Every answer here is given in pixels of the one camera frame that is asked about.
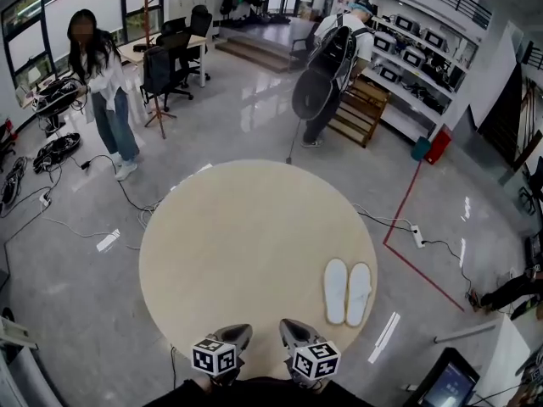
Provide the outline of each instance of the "screen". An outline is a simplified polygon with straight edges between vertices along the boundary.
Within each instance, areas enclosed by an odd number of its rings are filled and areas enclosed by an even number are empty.
[[[381,39],[376,39],[375,45],[379,48],[382,48],[383,50],[387,50],[389,48],[389,43],[382,41]]]
[[[458,368],[448,364],[422,399],[425,407],[462,407],[465,398],[472,392],[475,382],[462,374]]]
[[[394,72],[389,71],[389,70],[383,69],[383,71],[381,71],[381,75],[384,78],[386,78],[387,80],[390,80],[390,81],[395,81],[396,80],[396,74]]]
[[[398,25],[403,29],[411,29],[411,23],[405,20],[398,20]]]
[[[409,62],[410,64],[414,64],[415,66],[417,66],[420,59],[413,56],[412,54],[406,54],[406,61]]]
[[[435,35],[432,35],[431,33],[428,33],[426,40],[430,42],[432,45],[435,45],[436,47],[441,46],[441,38]]]

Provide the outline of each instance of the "round table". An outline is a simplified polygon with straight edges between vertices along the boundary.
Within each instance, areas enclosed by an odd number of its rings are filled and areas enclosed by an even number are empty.
[[[372,294],[357,328],[326,322],[325,267],[365,262]],[[377,290],[372,240],[349,201],[297,167],[264,160],[220,164],[183,181],[162,202],[143,237],[143,296],[178,351],[219,328],[249,323],[241,378],[287,378],[279,321],[314,326],[345,350],[364,327]]]

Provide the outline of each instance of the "blue jeans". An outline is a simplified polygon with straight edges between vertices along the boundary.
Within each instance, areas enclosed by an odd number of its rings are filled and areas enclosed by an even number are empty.
[[[115,95],[115,112],[108,110],[101,93],[93,93],[92,106],[98,134],[110,154],[119,153],[127,163],[139,154],[134,133],[128,125],[128,96],[119,88]]]

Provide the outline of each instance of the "glossy floor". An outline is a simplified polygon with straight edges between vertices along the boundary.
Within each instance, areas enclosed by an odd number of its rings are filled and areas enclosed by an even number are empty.
[[[132,116],[142,151],[139,169],[126,181],[135,204],[159,200],[207,164],[285,160],[297,123],[290,107],[296,75],[277,76],[221,52],[210,52],[208,62],[213,78],[205,89],[192,80],[194,101],[172,100],[177,119],[165,120],[165,141],[156,125],[143,128],[141,111]],[[96,126],[85,124],[80,114],[65,130],[81,133],[83,144],[74,154],[79,164],[105,153]],[[372,214],[393,217],[417,173],[411,146],[382,126],[367,149],[330,130],[325,137],[319,149],[296,145],[294,164]],[[18,153],[35,154],[43,143],[42,132],[32,124],[20,135]],[[143,301],[138,253],[125,246],[138,247],[143,229],[113,174],[106,159],[97,159],[88,172],[67,162],[46,212],[82,235],[118,230],[120,237],[104,251],[97,249],[104,237],[81,238],[43,218],[8,244],[12,278],[2,304],[11,306],[36,338],[38,355],[61,397],[78,407],[142,405],[172,388],[170,345]],[[21,197],[50,183],[49,176],[36,176],[29,168]],[[0,220],[0,238],[39,210],[37,201],[23,203]],[[420,166],[401,216],[419,225],[425,239],[447,241],[482,292],[494,289],[496,279],[510,269],[522,270],[519,231],[447,157],[436,166]],[[420,381],[443,348],[432,344],[436,335],[493,316],[469,308],[459,262],[444,245],[418,250],[410,233],[394,230],[387,244],[408,265],[383,245],[389,228],[365,222],[378,256],[377,299],[366,327],[344,353],[337,381],[376,406],[397,406],[405,398],[399,386]],[[388,347],[371,363],[394,312],[400,321]],[[178,383],[193,375],[179,354],[176,367]]]

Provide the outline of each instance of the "shelf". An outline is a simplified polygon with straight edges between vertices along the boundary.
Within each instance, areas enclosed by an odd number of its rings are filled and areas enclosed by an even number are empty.
[[[419,137],[427,137],[428,131],[421,127],[415,120],[401,113],[396,107],[388,104],[384,109],[381,120],[393,126],[404,136],[416,142]]]
[[[432,80],[429,77],[429,75],[424,74],[422,71],[419,71],[414,66],[411,66],[406,61],[402,60],[398,54],[386,53],[386,52],[384,52],[383,50],[381,50],[380,48],[377,48],[377,47],[373,48],[373,52],[378,54],[379,56],[383,56],[387,60],[390,60],[390,62],[392,62],[393,64],[397,64],[398,66],[400,66],[404,70],[408,70],[409,72],[411,72],[412,74],[414,74],[418,78],[420,78],[421,80],[428,83],[436,91],[439,91],[439,92],[443,93],[446,97],[448,97],[450,99],[455,99],[456,98],[456,94],[454,92],[447,91],[444,87],[438,86],[438,84],[434,80]]]
[[[436,125],[440,124],[442,120],[441,115],[435,110],[432,110],[420,99],[413,97],[409,93],[409,91],[403,88],[402,85],[391,83],[390,81],[379,75],[377,72],[375,72],[374,70],[370,70],[369,68],[365,68],[362,74],[365,75],[367,78],[372,79],[388,91],[392,92],[396,97],[399,97],[403,99],[406,103],[409,103],[415,109],[415,111],[419,112],[423,116],[426,116]]]
[[[460,64],[460,63],[456,62],[450,54],[448,54],[448,53],[444,52],[443,50],[437,48],[435,45],[432,45],[431,43],[424,41],[420,37],[413,35],[411,32],[405,31],[405,30],[401,29],[400,27],[398,27],[397,25],[389,23],[388,21],[385,21],[385,20],[383,20],[382,18],[379,18],[379,17],[373,17],[372,20],[375,21],[376,23],[380,24],[380,25],[384,25],[384,26],[388,27],[389,29],[391,29],[393,31],[398,31],[403,36],[410,37],[413,41],[416,41],[419,44],[424,45],[426,48],[429,48],[434,53],[438,54],[439,56],[443,57],[444,59],[447,59],[449,62],[451,62],[454,66],[456,66],[460,70],[462,70],[462,71],[464,71],[466,73],[469,72],[468,68],[466,68],[463,64]]]

